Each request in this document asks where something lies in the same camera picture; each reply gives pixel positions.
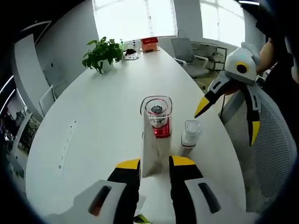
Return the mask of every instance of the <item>white table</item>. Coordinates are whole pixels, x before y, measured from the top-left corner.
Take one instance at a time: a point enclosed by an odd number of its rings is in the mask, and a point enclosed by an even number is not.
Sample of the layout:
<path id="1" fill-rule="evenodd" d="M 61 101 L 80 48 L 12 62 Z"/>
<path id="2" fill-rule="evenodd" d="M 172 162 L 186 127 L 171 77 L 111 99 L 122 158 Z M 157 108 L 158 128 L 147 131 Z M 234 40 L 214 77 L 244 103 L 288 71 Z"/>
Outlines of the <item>white table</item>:
<path id="1" fill-rule="evenodd" d="M 166 95 L 173 101 L 175 154 L 184 122 L 194 118 L 204 94 L 164 50 L 115 63 L 103 76 L 87 69 L 63 92 L 43 119 L 27 163 L 27 198 L 40 215 L 66 211 L 76 195 L 99 179 L 107 179 L 117 163 L 142 155 L 139 108 L 152 95 Z M 62 141 L 74 119 L 78 124 L 60 178 L 57 164 Z M 192 159 L 204 177 L 216 181 L 245 209 L 240 164 L 223 124 L 213 108 L 199 120 L 204 132 Z M 141 212 L 150 221 L 175 220 L 169 178 L 144 178 L 139 193 L 146 196 Z"/>

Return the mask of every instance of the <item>white chair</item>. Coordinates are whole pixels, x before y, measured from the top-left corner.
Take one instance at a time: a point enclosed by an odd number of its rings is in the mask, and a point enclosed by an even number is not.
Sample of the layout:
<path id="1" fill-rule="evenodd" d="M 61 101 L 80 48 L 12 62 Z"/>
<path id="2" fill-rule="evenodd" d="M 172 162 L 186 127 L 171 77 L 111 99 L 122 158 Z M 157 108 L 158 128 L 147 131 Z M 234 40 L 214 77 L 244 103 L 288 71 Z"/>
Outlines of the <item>white chair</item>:
<path id="1" fill-rule="evenodd" d="M 223 108 L 221 120 L 240 162 L 246 210 L 262 213 L 285 184 L 297 158 L 297 147 L 276 103 L 262 89 L 258 91 L 261 126 L 252 147 L 249 146 L 247 106 L 240 91 Z"/>
<path id="2" fill-rule="evenodd" d="M 182 67 L 192 78 L 203 77 L 209 74 L 209 70 L 206 68 L 206 65 L 209 61 L 208 58 L 199 55 L 194 55 L 190 39 L 172 38 L 171 43 L 175 55 L 173 59 L 176 60 L 179 64 L 181 64 Z M 204 60 L 204 65 L 200 67 L 194 64 L 193 62 L 195 58 Z"/>
<path id="3" fill-rule="evenodd" d="M 39 100 L 39 106 L 41 107 L 43 116 L 46 116 L 47 112 L 51 108 L 51 106 L 55 103 L 56 96 L 54 93 L 53 86 L 51 85 L 50 88 L 45 92 L 42 98 Z"/>

